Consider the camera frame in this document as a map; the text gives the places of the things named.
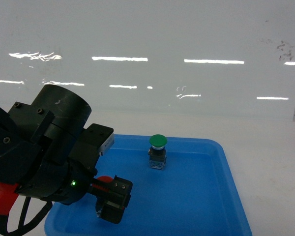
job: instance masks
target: green push button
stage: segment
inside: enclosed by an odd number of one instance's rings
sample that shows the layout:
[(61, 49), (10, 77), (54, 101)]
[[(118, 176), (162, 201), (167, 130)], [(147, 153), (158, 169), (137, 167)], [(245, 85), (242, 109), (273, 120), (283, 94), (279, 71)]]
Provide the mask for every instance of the green push button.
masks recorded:
[(149, 139), (149, 143), (155, 148), (162, 148), (167, 143), (167, 138), (161, 134), (155, 134)]

